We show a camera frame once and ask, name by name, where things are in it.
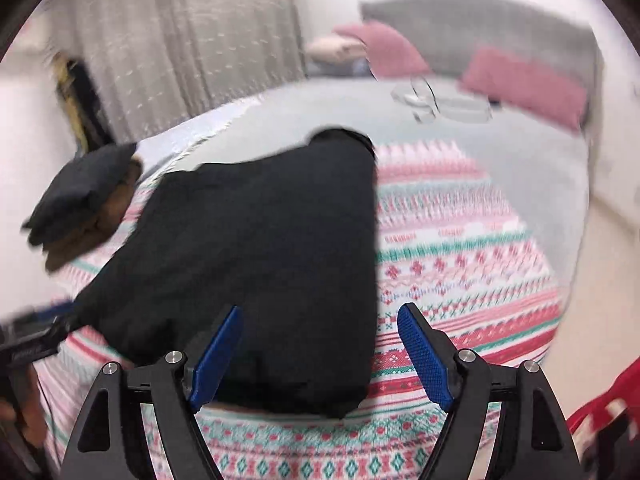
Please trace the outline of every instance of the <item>blue textured pad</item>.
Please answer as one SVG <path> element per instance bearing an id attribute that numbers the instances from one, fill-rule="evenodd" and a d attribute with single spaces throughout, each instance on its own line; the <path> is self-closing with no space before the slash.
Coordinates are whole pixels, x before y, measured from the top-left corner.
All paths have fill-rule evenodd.
<path id="1" fill-rule="evenodd" d="M 454 399 L 449 391 L 447 367 L 406 305 L 398 311 L 398 333 L 427 396 L 448 412 Z"/>
<path id="2" fill-rule="evenodd" d="M 211 402 L 220 386 L 242 333 L 242 313 L 233 307 L 211 340 L 198 366 L 193 371 L 193 388 L 189 403 L 197 413 L 203 404 Z"/>

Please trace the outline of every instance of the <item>curtain fold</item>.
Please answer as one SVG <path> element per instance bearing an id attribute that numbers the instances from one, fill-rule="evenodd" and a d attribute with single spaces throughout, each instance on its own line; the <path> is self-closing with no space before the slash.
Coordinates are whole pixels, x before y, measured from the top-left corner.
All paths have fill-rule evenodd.
<path id="1" fill-rule="evenodd" d="M 304 77 L 293 0 L 52 0 L 119 142 Z"/>

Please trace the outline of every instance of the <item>gray headboard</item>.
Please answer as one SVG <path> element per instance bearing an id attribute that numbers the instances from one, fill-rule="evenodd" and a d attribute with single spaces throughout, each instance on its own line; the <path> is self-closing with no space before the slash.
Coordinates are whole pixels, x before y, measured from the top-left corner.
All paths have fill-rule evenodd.
<path id="1" fill-rule="evenodd" d="M 598 45 L 590 28 L 513 0 L 373 0 L 363 20 L 398 30 L 435 73 L 460 76 L 479 45 L 537 59 L 565 72 L 593 95 Z"/>

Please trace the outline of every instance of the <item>patterned blanket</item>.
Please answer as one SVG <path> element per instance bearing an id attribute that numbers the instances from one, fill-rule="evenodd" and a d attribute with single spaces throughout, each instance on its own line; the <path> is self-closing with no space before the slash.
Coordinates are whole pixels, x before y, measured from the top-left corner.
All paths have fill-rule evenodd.
<path id="1" fill-rule="evenodd" d="M 202 409 L 196 418 L 225 478 L 417 478 L 444 414 L 426 397 L 398 337 L 396 314 L 407 301 L 456 346 L 496 364 L 540 359 L 554 336 L 562 307 L 556 280 L 487 174 L 454 144 L 379 146 L 377 155 L 379 311 L 369 395 L 343 420 Z M 110 242 L 65 269 L 72 293 L 121 246 L 156 184 L 138 189 Z M 122 362 L 85 328 L 38 363 L 52 406 L 53 456 L 62 456 L 82 401 L 110 360 Z M 153 407 L 142 410 L 156 474 L 169 479 Z M 498 413 L 490 407 L 484 442 Z"/>

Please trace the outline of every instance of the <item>beige floor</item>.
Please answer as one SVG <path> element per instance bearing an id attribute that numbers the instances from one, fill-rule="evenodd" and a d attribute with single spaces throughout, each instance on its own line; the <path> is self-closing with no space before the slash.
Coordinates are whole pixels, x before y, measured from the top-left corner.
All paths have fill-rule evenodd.
<path id="1" fill-rule="evenodd" d="M 565 416 L 607 390 L 640 356 L 640 244 L 619 219 L 591 205 L 574 290 L 542 368 Z M 490 450 L 470 478 L 484 478 Z"/>

